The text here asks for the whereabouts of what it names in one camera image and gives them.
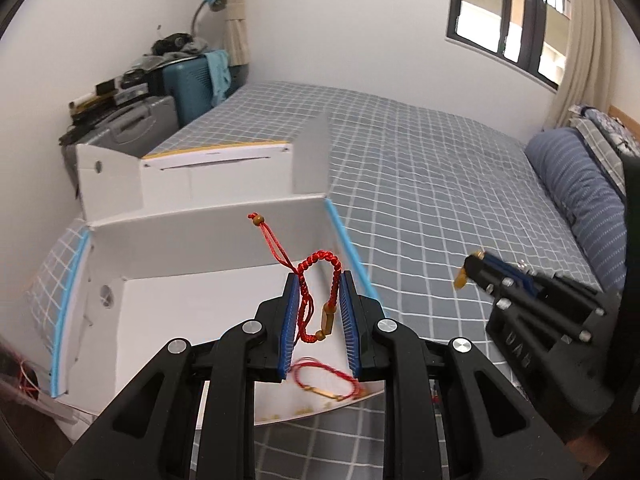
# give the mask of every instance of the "blue tape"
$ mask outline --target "blue tape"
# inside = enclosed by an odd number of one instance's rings
[[[62,331],[65,327],[66,321],[66,310],[69,303],[69,296],[71,295],[71,289],[74,285],[74,281],[76,280],[76,273],[78,272],[78,265],[80,264],[80,258],[82,257],[82,253],[84,253],[84,247],[89,240],[90,232],[87,230],[80,238],[80,243],[78,244],[78,251],[74,256],[74,259],[71,261],[71,266],[69,267],[69,274],[66,276],[65,290],[62,293],[62,300],[60,301],[60,315],[58,316],[58,322],[56,323],[56,333],[53,339],[53,359],[51,362],[51,397],[55,398],[60,395],[58,391],[58,380],[60,374],[60,350],[62,346]]]
[[[353,270],[358,277],[358,281],[364,287],[364,295],[382,304],[382,302],[380,301],[380,297],[376,292],[376,289],[373,288],[373,285],[371,285],[371,282],[369,281],[369,276],[367,275],[366,270],[364,270],[364,266],[360,262],[358,251],[356,251],[356,248],[353,246],[353,243],[351,242],[351,239],[349,238],[349,235],[347,233],[347,229],[345,229],[334,203],[331,202],[329,198],[325,198],[324,205],[327,212],[329,213],[331,222],[333,223],[334,228],[338,233],[338,238],[340,238],[340,242],[342,243],[347,256],[351,260],[351,264],[353,265]]]

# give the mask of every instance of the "gray suitcase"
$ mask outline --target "gray suitcase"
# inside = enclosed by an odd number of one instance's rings
[[[114,111],[77,143],[63,146],[69,176],[78,187],[76,144],[92,144],[142,157],[178,131],[175,101],[171,96],[148,97]]]

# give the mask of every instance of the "blue suitcase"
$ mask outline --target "blue suitcase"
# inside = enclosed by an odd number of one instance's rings
[[[211,110],[213,85],[205,57],[173,62],[162,68],[164,94],[175,100],[180,127]]]

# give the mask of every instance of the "curtain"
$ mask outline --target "curtain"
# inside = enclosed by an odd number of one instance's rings
[[[588,104],[604,112],[609,109],[613,5],[611,0],[572,0],[564,78],[545,128],[566,126],[571,105]]]
[[[249,46],[246,38],[244,0],[226,0],[225,49],[229,65],[249,63]]]

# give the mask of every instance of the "red string bracelet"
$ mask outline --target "red string bracelet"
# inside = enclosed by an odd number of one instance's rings
[[[315,386],[311,386],[310,384],[303,383],[300,380],[300,370],[305,367],[321,368],[322,370],[327,370],[328,372],[331,372],[335,376],[340,377],[341,379],[347,381],[351,385],[351,393],[348,395],[334,394],[332,392],[326,392],[324,390],[321,390],[320,388],[316,388]],[[296,381],[296,384],[300,386],[300,388],[302,388],[306,392],[313,392],[320,396],[327,397],[328,399],[333,399],[338,401],[350,399],[351,397],[353,397],[354,399],[357,399],[362,393],[360,383],[356,379],[347,375],[344,372],[341,372],[340,370],[337,370],[336,368],[332,368],[329,365],[321,363],[320,361],[318,361],[317,359],[314,359],[313,357],[302,357],[298,359],[295,363],[291,365],[291,368],[289,369],[289,371],[293,373],[293,380]]]
[[[342,265],[338,257],[335,256],[331,251],[316,251],[311,256],[309,256],[306,260],[302,260],[297,267],[295,267],[284,248],[280,245],[280,242],[276,238],[271,228],[267,225],[267,222],[264,221],[264,217],[262,215],[258,215],[258,213],[251,213],[248,215],[248,218],[254,222],[255,226],[258,226],[262,234],[264,235],[264,239],[267,242],[271,250],[271,254],[273,254],[276,260],[283,264],[285,267],[289,268],[291,272],[295,273],[300,280],[300,295],[302,297],[302,301],[300,303],[300,308],[298,309],[298,335],[296,336],[296,342],[298,339],[301,339],[305,343],[315,343],[316,341],[322,341],[327,335],[331,333],[334,313],[336,310],[336,303],[338,298],[338,283],[340,282],[340,270],[342,269]],[[331,293],[329,295],[329,301],[324,304],[323,307],[323,316],[322,316],[322,329],[318,330],[316,334],[307,334],[306,326],[311,321],[311,317],[314,314],[314,299],[311,297],[309,293],[308,286],[306,284],[306,280],[304,277],[305,270],[311,267],[314,263],[319,260],[325,260],[331,263],[334,266],[334,277],[331,284]]]

